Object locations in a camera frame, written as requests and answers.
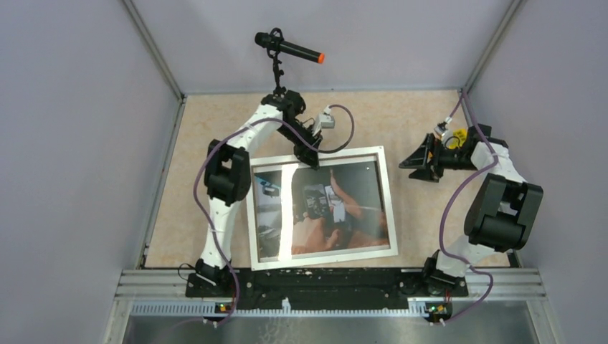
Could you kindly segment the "white wooden photo frame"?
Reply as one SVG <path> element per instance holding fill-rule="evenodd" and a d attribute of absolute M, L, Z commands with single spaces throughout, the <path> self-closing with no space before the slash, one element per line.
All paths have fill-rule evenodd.
<path fill-rule="evenodd" d="M 256 158 L 247 195 L 254 270 L 335 264 L 398 255 L 384 148 Z"/>

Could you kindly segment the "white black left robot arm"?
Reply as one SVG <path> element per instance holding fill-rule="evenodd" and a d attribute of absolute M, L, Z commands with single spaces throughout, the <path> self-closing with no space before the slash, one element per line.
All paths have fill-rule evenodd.
<path fill-rule="evenodd" d="M 194 201 L 208 221 L 206 243 L 193 275 L 209 294 L 225 294 L 236 275 L 231 266 L 231 241 L 237 212 L 252 185 L 253 153 L 278 132 L 294 145 L 293 153 L 299 161 L 309 167 L 319 166 L 322 131 L 333 128 L 335 120 L 330 107 L 310 122 L 299 120 L 305 109 L 298 92 L 266 95 L 234 133 L 209 143 L 193 187 Z"/>

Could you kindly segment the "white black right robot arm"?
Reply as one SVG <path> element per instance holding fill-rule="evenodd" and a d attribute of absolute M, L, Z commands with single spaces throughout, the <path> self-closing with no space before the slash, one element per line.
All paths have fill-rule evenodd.
<path fill-rule="evenodd" d="M 492 138 L 491 127 L 468 128 L 464 143 L 448 148 L 429 133 L 399 167 L 410 179 L 439 182 L 445 170 L 468 170 L 484 178 L 466 214 L 463 235 L 427 258 L 420 285 L 429 295 L 459 287 L 468 268 L 496 253 L 522 249 L 530 236 L 543 189 L 527 182 L 510 158 L 508 144 Z"/>

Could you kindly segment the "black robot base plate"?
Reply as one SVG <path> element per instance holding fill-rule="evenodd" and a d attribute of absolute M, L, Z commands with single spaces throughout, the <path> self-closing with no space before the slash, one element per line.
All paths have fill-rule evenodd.
<path fill-rule="evenodd" d="M 225 288 L 189 274 L 185 295 L 224 298 L 237 310 L 277 310 L 287 300 L 293 310 L 404 310 L 411 297 L 466 297 L 462 277 L 440 277 L 425 269 L 297 268 L 253 271 L 237 269 Z"/>

